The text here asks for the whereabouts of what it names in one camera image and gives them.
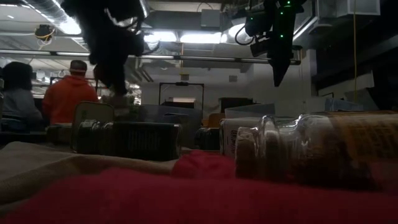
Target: dark hair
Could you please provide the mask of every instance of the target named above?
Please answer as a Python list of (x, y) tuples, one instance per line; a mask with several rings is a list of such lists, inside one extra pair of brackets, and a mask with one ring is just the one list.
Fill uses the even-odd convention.
[(32, 66), (22, 62), (11, 62), (2, 70), (4, 91), (23, 89), (32, 90)]
[(82, 60), (73, 60), (70, 62), (71, 75), (85, 75), (87, 71), (87, 64)]

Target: woman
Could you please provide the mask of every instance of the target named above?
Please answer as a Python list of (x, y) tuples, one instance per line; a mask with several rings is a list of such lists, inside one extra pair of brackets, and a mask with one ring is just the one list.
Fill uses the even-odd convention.
[(42, 114), (36, 108), (32, 90), (32, 67), (21, 62), (7, 64), (2, 75), (4, 79), (3, 116), (18, 117), (29, 126), (36, 126), (42, 121)]

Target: man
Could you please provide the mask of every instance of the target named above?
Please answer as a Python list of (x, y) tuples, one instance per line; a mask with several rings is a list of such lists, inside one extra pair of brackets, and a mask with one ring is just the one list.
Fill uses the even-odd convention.
[(87, 64), (81, 60), (70, 63), (70, 75), (51, 85), (43, 99), (43, 113), (51, 124), (71, 123), (75, 107), (82, 101), (98, 102), (95, 90), (85, 79)]

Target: beige cloth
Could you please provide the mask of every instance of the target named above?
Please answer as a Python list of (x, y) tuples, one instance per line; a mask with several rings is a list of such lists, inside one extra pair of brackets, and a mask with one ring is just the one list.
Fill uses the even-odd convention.
[(97, 174), (109, 167), (169, 175), (175, 161), (149, 162), (110, 156), (81, 155), (65, 149), (12, 142), (0, 150), (0, 216), (16, 208), (55, 180)]

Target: gray jacket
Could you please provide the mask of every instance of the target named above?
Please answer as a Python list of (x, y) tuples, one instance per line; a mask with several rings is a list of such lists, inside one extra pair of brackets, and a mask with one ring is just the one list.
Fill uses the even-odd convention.
[(36, 123), (43, 119), (35, 106), (33, 94), (29, 90), (8, 90), (3, 95), (2, 113), (4, 115), (25, 118), (29, 123)]

